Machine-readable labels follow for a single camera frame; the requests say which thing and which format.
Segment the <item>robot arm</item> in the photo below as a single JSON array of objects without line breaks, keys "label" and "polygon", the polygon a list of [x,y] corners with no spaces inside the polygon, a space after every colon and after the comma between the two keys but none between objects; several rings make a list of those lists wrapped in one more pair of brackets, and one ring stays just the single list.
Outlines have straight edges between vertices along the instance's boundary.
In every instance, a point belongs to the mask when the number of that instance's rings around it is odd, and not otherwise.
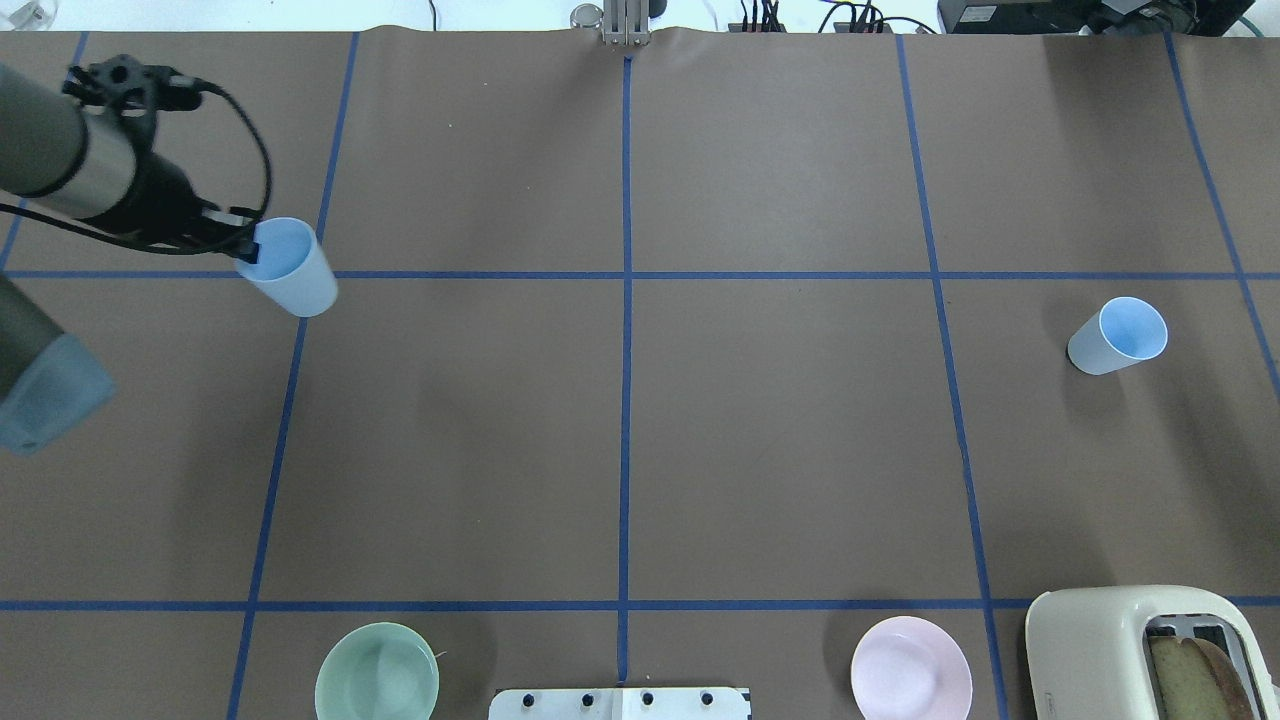
[{"label": "robot arm", "polygon": [[[206,95],[244,109],[221,86],[173,67],[118,55],[72,67],[60,91],[3,68],[1,186],[23,200],[3,211],[136,252],[221,254],[259,260],[253,233],[273,196],[273,164],[253,123],[264,168],[256,208],[220,208],[156,152],[157,118],[193,111]],[[1,282],[3,447],[29,456],[95,413],[115,392],[84,345],[13,281]]]}]

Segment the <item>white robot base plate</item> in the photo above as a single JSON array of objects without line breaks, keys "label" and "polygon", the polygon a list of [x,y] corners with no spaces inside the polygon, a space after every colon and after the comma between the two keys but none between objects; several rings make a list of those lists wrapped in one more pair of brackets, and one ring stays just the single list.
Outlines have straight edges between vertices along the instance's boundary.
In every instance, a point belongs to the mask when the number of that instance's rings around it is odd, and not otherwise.
[{"label": "white robot base plate", "polygon": [[733,687],[507,689],[489,719],[751,719],[750,692]]}]

